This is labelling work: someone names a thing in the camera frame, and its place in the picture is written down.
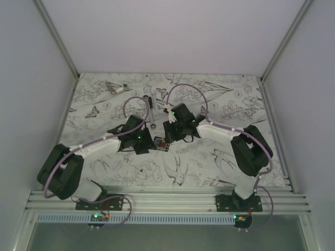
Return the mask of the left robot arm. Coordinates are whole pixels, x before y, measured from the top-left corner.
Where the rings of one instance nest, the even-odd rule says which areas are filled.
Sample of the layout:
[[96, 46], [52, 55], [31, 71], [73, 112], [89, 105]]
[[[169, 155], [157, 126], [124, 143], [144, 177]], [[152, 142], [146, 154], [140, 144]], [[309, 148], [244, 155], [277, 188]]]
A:
[[102, 186], [85, 175], [83, 170], [103, 156], [128, 148], [138, 155], [154, 148], [145, 120], [135, 115], [92, 142], [72, 147], [56, 145], [37, 175], [38, 183], [44, 186], [44, 197], [56, 196], [61, 200], [76, 197], [88, 201], [95, 210], [103, 209], [107, 197]]

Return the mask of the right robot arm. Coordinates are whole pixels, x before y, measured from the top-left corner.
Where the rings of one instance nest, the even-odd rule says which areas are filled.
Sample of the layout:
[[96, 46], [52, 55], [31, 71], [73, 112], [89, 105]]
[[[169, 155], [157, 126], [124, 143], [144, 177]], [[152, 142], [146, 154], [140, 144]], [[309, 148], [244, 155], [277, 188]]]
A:
[[245, 211], [251, 204], [250, 197], [256, 192], [260, 171], [270, 164], [273, 152], [257, 127], [234, 128], [214, 122], [207, 113], [194, 116], [185, 104], [164, 105], [168, 121], [163, 123], [165, 141], [173, 143], [187, 136], [203, 138], [219, 143], [230, 143], [242, 172], [234, 189], [232, 206], [237, 211]]

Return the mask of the black fuse box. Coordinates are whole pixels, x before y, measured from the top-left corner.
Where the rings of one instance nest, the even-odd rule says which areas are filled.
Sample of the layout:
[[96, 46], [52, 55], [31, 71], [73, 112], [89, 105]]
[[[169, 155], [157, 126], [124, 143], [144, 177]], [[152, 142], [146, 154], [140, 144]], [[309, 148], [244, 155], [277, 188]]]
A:
[[154, 143], [154, 147], [155, 147], [156, 150], [162, 151], [162, 152], [168, 152], [169, 151], [170, 143], [167, 143], [165, 138], [155, 136], [154, 140], [153, 140], [153, 143]]

